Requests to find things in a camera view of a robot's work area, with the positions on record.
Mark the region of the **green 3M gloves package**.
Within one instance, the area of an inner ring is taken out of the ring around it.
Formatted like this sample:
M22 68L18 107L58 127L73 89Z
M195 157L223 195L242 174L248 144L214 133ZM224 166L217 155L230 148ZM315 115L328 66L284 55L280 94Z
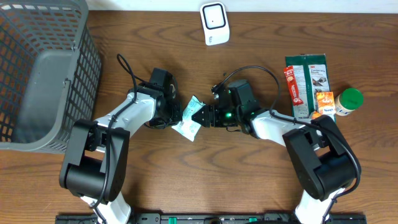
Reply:
M292 106L293 117L310 119L318 111L317 93L331 92L325 54L302 54L285 57L292 66L303 104Z

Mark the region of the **teal wet wipes pack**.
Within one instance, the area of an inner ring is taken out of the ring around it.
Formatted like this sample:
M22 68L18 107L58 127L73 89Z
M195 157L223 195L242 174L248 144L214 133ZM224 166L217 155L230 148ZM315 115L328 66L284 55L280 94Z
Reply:
M192 116L202 109L203 106L205 106L204 103L199 101L196 96L192 96L187 107L183 111L182 120L176 125L172 126L172 129L193 142L197 132L201 127L201 124L193 121Z

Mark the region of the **red stick sachet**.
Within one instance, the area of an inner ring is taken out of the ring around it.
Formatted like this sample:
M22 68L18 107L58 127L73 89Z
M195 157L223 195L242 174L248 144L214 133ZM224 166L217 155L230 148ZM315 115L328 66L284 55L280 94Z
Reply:
M303 105L300 94L305 92L305 75L302 65L290 65L284 68L290 97L294 106Z

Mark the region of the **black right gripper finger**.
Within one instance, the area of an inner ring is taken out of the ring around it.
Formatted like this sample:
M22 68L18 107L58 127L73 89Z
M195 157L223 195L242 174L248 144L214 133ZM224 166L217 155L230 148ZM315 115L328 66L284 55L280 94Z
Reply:
M192 115L193 121L206 121L206 105L202 106L196 113Z
M200 124L201 126L205 128L210 128L211 127L211 122L208 119L205 118L200 118L200 119L192 119L194 122Z

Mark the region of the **green lid jar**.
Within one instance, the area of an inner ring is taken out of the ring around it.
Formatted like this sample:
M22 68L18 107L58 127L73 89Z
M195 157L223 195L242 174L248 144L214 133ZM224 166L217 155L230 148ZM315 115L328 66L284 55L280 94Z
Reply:
M347 116L363 105L364 96L356 88L348 88L335 98L338 116Z

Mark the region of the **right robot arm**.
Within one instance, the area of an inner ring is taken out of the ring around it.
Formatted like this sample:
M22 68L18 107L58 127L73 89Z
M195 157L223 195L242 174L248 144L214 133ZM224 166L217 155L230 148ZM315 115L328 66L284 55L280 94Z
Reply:
M361 166L334 120L322 115L297 121L276 110L261 108L247 80L215 85L215 105L200 108L192 120L203 127L236 127L256 139L284 146L303 195L294 215L299 223L326 223L339 197L354 191Z

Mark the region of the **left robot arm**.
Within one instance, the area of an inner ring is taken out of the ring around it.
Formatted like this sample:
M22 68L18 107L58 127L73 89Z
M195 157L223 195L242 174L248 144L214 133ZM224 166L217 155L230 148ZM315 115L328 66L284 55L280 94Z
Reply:
M121 189L126 176L129 141L141 126L165 129L182 120L178 84L168 71L155 68L149 81L133 87L126 99L94 121L72 127L59 183L86 202L97 223L128 223L131 206Z

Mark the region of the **orange tissue pack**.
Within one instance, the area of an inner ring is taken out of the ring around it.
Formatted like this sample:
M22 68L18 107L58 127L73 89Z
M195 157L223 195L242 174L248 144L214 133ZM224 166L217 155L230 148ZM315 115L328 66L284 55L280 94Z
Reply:
M318 112L324 115L334 115L336 113L335 109L335 98L333 92L324 91L317 92L317 105Z
M320 114L318 111L314 111L311 113L310 118L311 119L316 119L319 118L322 114Z

